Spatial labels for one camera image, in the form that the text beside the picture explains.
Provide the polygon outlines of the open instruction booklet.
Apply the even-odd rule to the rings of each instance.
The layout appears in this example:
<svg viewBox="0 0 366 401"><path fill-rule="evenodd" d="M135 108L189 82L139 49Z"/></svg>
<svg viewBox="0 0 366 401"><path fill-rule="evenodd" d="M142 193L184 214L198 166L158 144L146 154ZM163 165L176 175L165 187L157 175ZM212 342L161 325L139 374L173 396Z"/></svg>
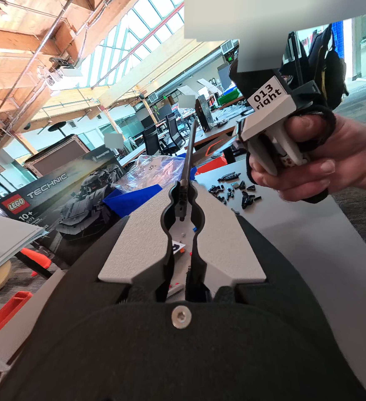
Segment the open instruction booklet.
<svg viewBox="0 0 366 401"><path fill-rule="evenodd" d="M42 227L0 216L0 266L46 234Z"/></svg>

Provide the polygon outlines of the wooden office table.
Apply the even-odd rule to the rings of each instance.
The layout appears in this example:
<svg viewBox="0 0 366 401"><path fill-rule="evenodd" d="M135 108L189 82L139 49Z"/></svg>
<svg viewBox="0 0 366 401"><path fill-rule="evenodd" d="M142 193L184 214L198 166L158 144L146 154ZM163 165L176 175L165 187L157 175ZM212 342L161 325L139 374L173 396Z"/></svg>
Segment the wooden office table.
<svg viewBox="0 0 366 401"><path fill-rule="evenodd" d="M191 125L196 126L196 134L194 137L194 154L197 157L208 157L222 151L228 145L232 144L236 135L237 123L245 119L246 116L236 116L229 119L228 122L221 127L214 127L208 132L204 132L198 124L194 122Z"/></svg>

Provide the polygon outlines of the crumpled clear plastic bags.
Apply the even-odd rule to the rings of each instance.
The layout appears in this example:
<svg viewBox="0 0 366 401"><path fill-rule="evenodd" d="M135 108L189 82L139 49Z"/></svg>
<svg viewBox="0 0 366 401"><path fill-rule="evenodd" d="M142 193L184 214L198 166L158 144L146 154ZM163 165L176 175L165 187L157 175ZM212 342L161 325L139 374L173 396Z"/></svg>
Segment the crumpled clear plastic bags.
<svg viewBox="0 0 366 401"><path fill-rule="evenodd" d="M180 180L184 162L179 156L140 155L129 172L115 183L115 188L122 194L154 185L164 189Z"/></svg>

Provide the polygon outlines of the black backpack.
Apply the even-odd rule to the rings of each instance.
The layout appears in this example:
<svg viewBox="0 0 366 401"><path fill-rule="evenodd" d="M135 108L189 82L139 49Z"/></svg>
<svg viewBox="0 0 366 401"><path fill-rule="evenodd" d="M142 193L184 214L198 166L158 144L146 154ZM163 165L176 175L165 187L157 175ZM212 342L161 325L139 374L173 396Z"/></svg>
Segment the black backpack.
<svg viewBox="0 0 366 401"><path fill-rule="evenodd" d="M331 110L341 104L344 95L349 95L345 83L346 63L337 51L341 47L335 25L329 24L321 32L315 30L305 40L291 32L280 68L291 89L314 81L323 97L322 104Z"/></svg>

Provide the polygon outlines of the black upright box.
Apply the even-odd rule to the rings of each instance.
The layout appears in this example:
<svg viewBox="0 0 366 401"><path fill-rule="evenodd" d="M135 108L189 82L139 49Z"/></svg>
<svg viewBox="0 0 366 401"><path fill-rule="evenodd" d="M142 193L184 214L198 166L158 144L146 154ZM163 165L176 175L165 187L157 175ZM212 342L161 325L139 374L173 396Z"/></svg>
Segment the black upright box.
<svg viewBox="0 0 366 401"><path fill-rule="evenodd" d="M196 99L195 111L204 133L211 131L218 125L218 122L214 121L212 117L209 104L204 95L200 95Z"/></svg>

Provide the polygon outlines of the black disc lamp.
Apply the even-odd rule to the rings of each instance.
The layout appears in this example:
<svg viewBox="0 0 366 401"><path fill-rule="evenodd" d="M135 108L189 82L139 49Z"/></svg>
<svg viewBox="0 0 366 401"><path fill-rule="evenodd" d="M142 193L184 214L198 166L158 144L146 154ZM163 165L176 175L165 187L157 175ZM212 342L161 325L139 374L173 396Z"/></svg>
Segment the black disc lamp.
<svg viewBox="0 0 366 401"><path fill-rule="evenodd" d="M63 128L64 128L66 125L67 125L67 121L57 122L57 123L51 125L51 126L48 128L48 132L56 132L56 131L58 131L58 132L60 132L60 133L63 135L63 137L65 138L65 137L67 137L67 135L64 133Z"/></svg>

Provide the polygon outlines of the toy car set box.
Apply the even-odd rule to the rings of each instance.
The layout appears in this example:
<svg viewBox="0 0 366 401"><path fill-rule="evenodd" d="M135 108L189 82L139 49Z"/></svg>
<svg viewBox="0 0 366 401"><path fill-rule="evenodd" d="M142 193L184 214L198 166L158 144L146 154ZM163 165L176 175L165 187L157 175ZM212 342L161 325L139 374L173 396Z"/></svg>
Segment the toy car set box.
<svg viewBox="0 0 366 401"><path fill-rule="evenodd" d="M115 153L103 145L6 195L0 209L44 228L48 234L38 242L72 266L120 220L104 199L125 174Z"/></svg>

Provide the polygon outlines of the black office chair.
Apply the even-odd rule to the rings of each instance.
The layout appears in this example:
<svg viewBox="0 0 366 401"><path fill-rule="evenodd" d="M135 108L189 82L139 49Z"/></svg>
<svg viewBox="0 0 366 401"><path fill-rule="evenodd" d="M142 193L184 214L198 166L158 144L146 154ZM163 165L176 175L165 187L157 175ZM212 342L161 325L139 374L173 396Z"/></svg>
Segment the black office chair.
<svg viewBox="0 0 366 401"><path fill-rule="evenodd" d="M152 124L143 131L143 140L146 148L146 155L165 155L162 147L160 146L158 131L155 124Z"/></svg>
<svg viewBox="0 0 366 401"><path fill-rule="evenodd" d="M179 132L176 116L173 112L166 116L166 123L169 137L165 152L170 156L177 155L177 152L185 145L186 141Z"/></svg>

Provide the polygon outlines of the brown flight case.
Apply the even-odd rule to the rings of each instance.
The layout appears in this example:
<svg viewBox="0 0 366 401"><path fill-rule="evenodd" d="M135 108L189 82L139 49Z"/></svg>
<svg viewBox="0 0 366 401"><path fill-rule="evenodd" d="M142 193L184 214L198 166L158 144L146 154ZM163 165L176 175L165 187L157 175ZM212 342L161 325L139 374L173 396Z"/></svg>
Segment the brown flight case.
<svg viewBox="0 0 366 401"><path fill-rule="evenodd" d="M24 167L36 178L41 178L89 152L86 144L72 134L28 158Z"/></svg>

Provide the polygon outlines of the orange floor bin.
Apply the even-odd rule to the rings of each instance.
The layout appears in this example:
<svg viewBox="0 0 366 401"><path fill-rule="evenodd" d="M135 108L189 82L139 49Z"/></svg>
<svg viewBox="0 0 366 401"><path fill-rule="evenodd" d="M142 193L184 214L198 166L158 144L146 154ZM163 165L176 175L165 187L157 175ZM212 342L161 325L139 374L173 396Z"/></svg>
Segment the orange floor bin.
<svg viewBox="0 0 366 401"><path fill-rule="evenodd" d="M226 158L224 156L220 156L205 163L201 167L197 167L197 172L195 175L203 174L226 165L228 165Z"/></svg>

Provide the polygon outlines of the green plastic bin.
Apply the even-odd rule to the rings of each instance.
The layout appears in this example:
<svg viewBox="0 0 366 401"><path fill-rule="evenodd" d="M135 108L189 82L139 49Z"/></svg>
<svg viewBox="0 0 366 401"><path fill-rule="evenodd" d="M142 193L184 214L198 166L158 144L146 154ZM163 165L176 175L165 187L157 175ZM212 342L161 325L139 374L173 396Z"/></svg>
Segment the green plastic bin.
<svg viewBox="0 0 366 401"><path fill-rule="evenodd" d="M236 99L243 99L242 93L237 88L233 86L222 93L222 95L217 99L219 106L224 106L227 103L236 101Z"/></svg>

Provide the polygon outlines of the person's right hand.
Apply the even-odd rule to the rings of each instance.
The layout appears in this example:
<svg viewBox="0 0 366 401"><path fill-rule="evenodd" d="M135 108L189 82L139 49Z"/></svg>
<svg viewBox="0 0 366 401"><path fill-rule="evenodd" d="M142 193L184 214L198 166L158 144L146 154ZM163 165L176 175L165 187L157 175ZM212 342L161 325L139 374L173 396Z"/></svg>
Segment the person's right hand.
<svg viewBox="0 0 366 401"><path fill-rule="evenodd" d="M310 162L284 168L272 176L247 157L247 174L256 184L271 188L281 199L297 202L324 190L336 193L346 188L366 190L366 124L335 114L336 128L327 141L312 152Z"/></svg>

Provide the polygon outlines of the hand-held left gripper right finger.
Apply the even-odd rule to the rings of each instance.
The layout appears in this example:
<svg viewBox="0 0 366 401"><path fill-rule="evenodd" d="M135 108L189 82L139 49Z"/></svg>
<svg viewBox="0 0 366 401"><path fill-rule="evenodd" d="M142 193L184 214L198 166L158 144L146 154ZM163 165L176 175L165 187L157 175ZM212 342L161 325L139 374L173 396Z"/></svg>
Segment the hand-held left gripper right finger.
<svg viewBox="0 0 366 401"><path fill-rule="evenodd" d="M197 183L190 184L188 201L197 230L187 273L187 300L212 300L221 287L264 283L266 274L240 216Z"/></svg>

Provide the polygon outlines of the orange plastic crate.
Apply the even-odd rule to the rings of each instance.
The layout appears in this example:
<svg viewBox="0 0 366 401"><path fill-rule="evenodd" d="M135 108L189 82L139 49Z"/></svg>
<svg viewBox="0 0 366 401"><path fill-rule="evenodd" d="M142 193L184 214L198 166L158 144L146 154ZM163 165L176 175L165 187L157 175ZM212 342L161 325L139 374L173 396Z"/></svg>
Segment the orange plastic crate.
<svg viewBox="0 0 366 401"><path fill-rule="evenodd" d="M11 318L32 298L33 294L27 291L17 292L0 309L0 330L10 321Z"/></svg>

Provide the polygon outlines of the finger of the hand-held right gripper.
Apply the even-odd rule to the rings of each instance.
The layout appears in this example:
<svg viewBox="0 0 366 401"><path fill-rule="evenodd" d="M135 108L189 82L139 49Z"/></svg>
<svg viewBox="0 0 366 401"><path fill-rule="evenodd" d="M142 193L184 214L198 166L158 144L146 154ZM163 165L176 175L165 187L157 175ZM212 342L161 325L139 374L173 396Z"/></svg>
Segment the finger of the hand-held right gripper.
<svg viewBox="0 0 366 401"><path fill-rule="evenodd" d="M256 109L244 120L240 139L247 141L256 134L266 130L273 124L296 111L296 103L291 94L284 94L272 100L263 108Z"/></svg>

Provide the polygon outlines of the blue plastic bin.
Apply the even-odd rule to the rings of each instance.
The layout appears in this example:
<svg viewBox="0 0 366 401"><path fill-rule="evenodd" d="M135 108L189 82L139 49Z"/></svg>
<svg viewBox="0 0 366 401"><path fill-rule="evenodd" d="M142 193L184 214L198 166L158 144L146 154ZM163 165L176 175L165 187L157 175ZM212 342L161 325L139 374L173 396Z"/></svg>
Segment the blue plastic bin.
<svg viewBox="0 0 366 401"><path fill-rule="evenodd" d="M140 208L162 190L163 189L159 185L154 185L126 194L122 194L120 191L115 189L110 195L106 196L103 201L106 206L108 206L119 217L125 217Z"/></svg>

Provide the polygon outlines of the white ceiling projector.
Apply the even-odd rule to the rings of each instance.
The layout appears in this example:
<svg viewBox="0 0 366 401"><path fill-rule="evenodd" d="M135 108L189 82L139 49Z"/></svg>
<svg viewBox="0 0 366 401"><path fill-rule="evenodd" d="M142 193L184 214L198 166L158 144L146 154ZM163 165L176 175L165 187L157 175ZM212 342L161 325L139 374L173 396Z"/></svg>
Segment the white ceiling projector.
<svg viewBox="0 0 366 401"><path fill-rule="evenodd" d="M54 95L60 91L74 88L83 77L81 71L67 60L50 57L51 67L38 67L37 77L43 81Z"/></svg>

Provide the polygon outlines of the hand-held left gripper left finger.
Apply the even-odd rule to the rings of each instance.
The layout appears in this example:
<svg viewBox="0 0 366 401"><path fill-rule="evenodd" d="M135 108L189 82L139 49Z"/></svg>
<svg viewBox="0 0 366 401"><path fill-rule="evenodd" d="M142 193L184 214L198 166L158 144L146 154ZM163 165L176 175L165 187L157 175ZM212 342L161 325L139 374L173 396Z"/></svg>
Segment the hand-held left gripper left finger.
<svg viewBox="0 0 366 401"><path fill-rule="evenodd" d="M169 185L127 217L99 281L141 287L157 302L166 301L175 264L169 230L179 189L180 183Z"/></svg>

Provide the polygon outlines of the pile of black pins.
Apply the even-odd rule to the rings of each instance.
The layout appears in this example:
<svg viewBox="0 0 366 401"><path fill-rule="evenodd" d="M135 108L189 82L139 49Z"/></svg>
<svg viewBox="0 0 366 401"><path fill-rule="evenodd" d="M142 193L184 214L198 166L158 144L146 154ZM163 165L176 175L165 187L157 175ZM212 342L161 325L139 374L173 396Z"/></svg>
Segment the pile of black pins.
<svg viewBox="0 0 366 401"><path fill-rule="evenodd" d="M227 205L230 200L239 198L241 195L241 208L246 208L261 200L261 196L255 194L255 185L246 185L244 180L239 180L241 173L231 172L218 178L217 185L213 185L208 190L212 196L219 200L224 205Z"/></svg>

